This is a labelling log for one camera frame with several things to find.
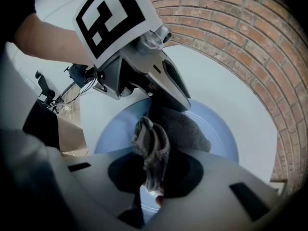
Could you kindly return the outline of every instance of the gray cloth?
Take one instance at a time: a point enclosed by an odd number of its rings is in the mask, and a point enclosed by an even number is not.
[[[144,158],[144,186],[148,191],[160,191],[171,148],[211,150],[210,141],[194,121],[183,113],[155,105],[137,123],[133,143],[134,152]]]

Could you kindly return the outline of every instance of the human arm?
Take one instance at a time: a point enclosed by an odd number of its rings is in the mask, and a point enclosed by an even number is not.
[[[26,55],[92,65],[75,31],[43,22],[36,13],[28,15],[20,24],[13,43]]]

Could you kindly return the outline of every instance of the table surface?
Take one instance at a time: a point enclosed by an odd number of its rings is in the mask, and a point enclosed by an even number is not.
[[[239,164],[268,183],[276,155],[277,130],[260,100],[237,76],[212,59],[183,46],[164,51],[180,71],[191,98],[214,110],[231,129]],[[145,98],[148,96],[139,89],[120,100],[94,89],[81,95],[81,125],[89,154],[94,153],[108,122],[124,108]]]

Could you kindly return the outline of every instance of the white wall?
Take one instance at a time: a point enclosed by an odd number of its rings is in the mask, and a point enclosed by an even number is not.
[[[42,21],[66,29],[74,29],[72,23],[73,16],[82,0],[35,0],[35,2],[37,15]],[[68,72],[63,73],[71,64],[42,60],[24,55],[12,43],[7,43],[6,50],[14,67],[36,93],[40,93],[38,80],[35,79],[37,70],[45,76],[49,87],[56,92],[56,96],[73,82],[69,78]]]

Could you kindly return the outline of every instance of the blue plate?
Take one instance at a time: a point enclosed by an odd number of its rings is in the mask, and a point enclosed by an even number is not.
[[[228,125],[212,109],[195,100],[185,114],[195,121],[211,142],[211,153],[238,163],[235,139]],[[112,152],[131,146],[135,125],[151,105],[151,99],[141,100],[122,110],[104,128],[95,154]]]

